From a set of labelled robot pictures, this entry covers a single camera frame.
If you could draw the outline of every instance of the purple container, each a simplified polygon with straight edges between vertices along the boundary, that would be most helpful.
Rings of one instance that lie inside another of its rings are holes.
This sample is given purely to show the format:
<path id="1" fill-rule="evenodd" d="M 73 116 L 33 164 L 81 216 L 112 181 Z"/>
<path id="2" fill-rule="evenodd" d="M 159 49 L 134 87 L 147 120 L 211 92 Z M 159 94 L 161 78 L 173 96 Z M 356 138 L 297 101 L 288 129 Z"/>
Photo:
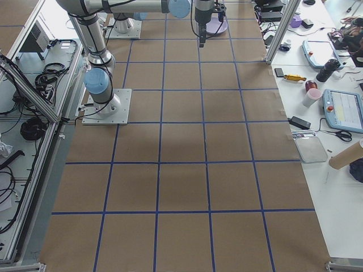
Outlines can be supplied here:
<path id="1" fill-rule="evenodd" d="M 302 20 L 301 20 L 300 16 L 299 15 L 294 15 L 294 18 L 291 21 L 290 26 L 292 28 L 297 28 L 297 27 L 301 26 L 301 23 L 302 23 Z"/>

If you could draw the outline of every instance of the cardboard tube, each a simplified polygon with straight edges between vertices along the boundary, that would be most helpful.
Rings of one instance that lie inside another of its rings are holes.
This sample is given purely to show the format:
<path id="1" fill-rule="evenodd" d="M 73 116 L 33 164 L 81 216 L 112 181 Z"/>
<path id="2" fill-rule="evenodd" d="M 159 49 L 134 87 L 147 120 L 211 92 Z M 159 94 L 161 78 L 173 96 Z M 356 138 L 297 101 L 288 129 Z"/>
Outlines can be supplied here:
<path id="1" fill-rule="evenodd" d="M 329 165 L 334 169 L 340 169 L 361 157 L 363 157 L 363 139 L 332 157 Z"/>

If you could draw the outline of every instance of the cup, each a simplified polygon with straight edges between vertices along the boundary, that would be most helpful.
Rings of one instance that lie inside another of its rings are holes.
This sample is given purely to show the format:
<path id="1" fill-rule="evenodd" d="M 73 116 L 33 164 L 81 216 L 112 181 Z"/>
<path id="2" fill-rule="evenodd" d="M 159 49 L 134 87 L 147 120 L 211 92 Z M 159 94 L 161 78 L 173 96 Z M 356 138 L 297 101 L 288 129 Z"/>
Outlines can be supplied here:
<path id="1" fill-rule="evenodd" d="M 306 107 L 310 107 L 316 101 L 318 101 L 322 96 L 323 94 L 319 89 L 311 88 L 306 92 L 306 95 L 302 100 L 302 104 Z"/>

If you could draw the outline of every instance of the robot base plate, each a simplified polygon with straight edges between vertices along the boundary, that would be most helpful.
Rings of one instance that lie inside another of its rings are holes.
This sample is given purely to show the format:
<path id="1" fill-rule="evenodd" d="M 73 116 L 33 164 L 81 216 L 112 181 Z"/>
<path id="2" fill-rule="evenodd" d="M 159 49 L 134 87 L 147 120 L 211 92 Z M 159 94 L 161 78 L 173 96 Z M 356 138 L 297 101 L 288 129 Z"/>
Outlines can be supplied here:
<path id="1" fill-rule="evenodd" d="M 114 22 L 115 22 L 114 18 L 110 18 L 108 26 L 109 27 L 113 26 Z M 128 33 L 119 33 L 115 29 L 109 28 L 106 31 L 105 38 L 107 39 L 108 35 L 109 35 L 110 40 L 116 40 L 116 39 L 119 39 L 119 40 L 137 39 L 137 40 L 139 40 L 140 34 L 141 34 L 142 22 L 133 20 L 133 24 L 134 24 L 133 28 L 130 29 L 130 31 Z"/>
<path id="2" fill-rule="evenodd" d="M 113 89 L 115 95 L 120 98 L 122 107 L 110 116 L 95 115 L 83 118 L 84 125 L 126 125 L 129 118 L 130 102 L 131 102 L 131 89 Z M 91 96 L 88 97 L 87 103 L 93 103 Z M 85 115 L 93 114 L 96 110 L 94 107 L 88 107 L 85 110 Z"/>

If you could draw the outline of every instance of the end effector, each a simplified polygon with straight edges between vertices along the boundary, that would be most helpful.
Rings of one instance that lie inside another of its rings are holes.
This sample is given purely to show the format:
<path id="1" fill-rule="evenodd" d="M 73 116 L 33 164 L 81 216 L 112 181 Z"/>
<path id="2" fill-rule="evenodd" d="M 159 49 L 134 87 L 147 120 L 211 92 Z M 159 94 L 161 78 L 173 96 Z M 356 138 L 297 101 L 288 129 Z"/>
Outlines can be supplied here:
<path id="1" fill-rule="evenodd" d="M 226 15 L 226 7 L 224 4 L 214 2 L 214 0 L 196 0 L 195 3 L 195 21 L 198 23 L 199 47 L 204 47 L 206 42 L 206 24 L 212 19 L 212 14 L 218 14 L 218 20 L 221 25 Z"/>

